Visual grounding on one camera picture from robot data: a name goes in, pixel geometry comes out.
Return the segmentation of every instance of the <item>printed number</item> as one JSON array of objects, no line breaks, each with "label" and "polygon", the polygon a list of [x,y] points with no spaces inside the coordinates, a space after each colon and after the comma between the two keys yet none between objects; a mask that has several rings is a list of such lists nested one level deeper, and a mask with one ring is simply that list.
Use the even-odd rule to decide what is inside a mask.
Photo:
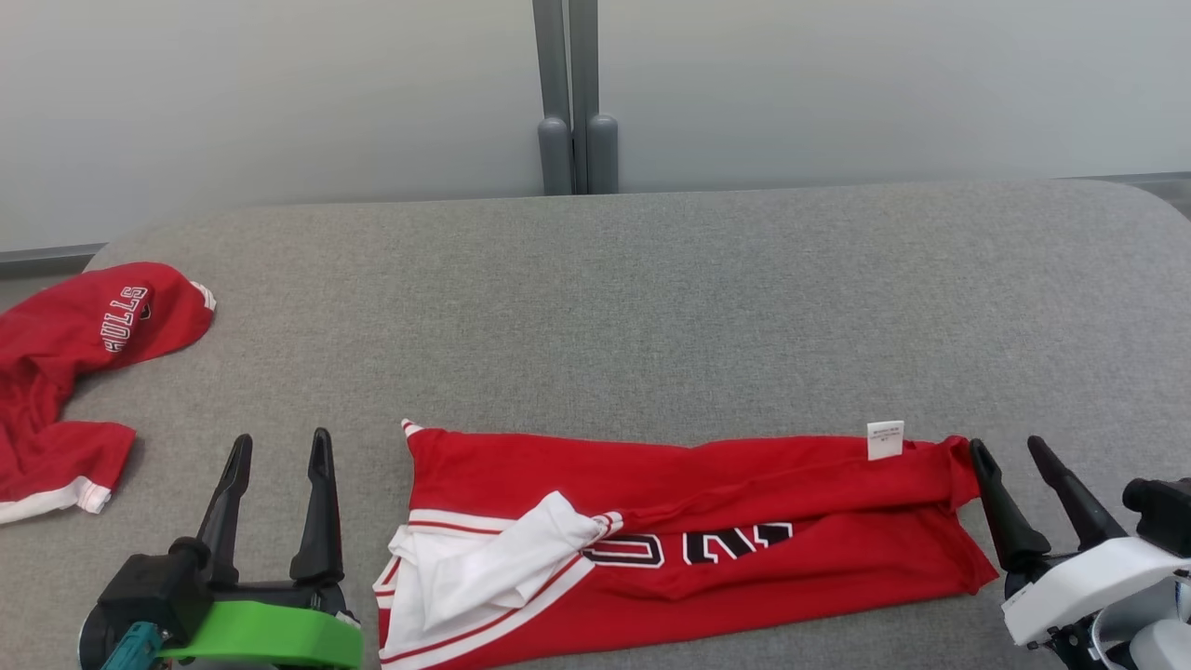
[{"label": "printed number", "polygon": [[581,552],[592,563],[626,568],[661,568],[666,563],[657,536],[616,536]]},{"label": "printed number", "polygon": [[719,563],[721,556],[737,559],[755,552],[759,546],[772,547],[794,534],[792,524],[759,524],[750,531],[746,533],[744,528],[728,528],[710,533],[684,533],[682,558],[687,565]]}]

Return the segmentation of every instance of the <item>white tag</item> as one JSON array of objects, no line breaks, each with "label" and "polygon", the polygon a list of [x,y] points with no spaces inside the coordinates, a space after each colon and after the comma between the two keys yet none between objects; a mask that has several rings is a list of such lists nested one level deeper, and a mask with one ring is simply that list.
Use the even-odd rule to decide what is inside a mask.
[{"label": "white tag", "polygon": [[868,425],[868,461],[902,456],[904,421],[878,421]]}]

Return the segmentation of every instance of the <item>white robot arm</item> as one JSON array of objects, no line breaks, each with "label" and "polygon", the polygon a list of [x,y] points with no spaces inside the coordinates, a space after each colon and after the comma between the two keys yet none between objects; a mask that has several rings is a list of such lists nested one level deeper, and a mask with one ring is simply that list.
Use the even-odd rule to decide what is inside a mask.
[{"label": "white robot arm", "polygon": [[1005,626],[1014,643],[1054,651],[1072,670],[1191,670],[1191,478],[1134,480],[1130,537],[1037,437],[1028,443],[1079,536],[1079,551],[1050,555],[1000,481],[980,440],[972,461],[1005,577]]}]

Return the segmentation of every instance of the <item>folded red jersey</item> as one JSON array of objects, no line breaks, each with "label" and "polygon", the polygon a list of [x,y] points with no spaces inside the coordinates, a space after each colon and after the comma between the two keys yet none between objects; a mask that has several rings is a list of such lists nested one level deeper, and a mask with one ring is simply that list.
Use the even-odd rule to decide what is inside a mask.
[{"label": "folded red jersey", "polygon": [[189,345],[214,305],[176,269],[138,262],[85,271],[0,314],[0,524],[104,507],[136,432],[58,422],[75,378]]},{"label": "folded red jersey", "polygon": [[974,594],[968,443],[696,449],[405,425],[409,521],[374,586],[386,670],[487,668]]}]

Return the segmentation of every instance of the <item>gray table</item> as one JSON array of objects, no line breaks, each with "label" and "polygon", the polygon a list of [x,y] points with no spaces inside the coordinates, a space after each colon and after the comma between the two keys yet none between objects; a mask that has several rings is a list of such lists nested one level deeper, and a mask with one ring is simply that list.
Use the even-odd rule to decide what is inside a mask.
[{"label": "gray table", "polygon": [[[1131,528],[1131,477],[1191,475],[1189,258],[1173,208],[1091,181],[300,206],[144,230],[92,267],[172,263],[218,313],[189,350],[69,406],[139,439],[101,515],[0,527],[0,666],[70,666],[124,558],[197,531],[241,432],[256,456],[237,561],[263,580],[286,574],[311,433],[331,431],[372,666],[404,417],[688,445],[904,419],[917,439],[984,438],[1066,549],[1025,452],[1039,433]],[[979,506],[962,519],[991,552]],[[1056,668],[1012,646],[998,593],[526,668]]]}]

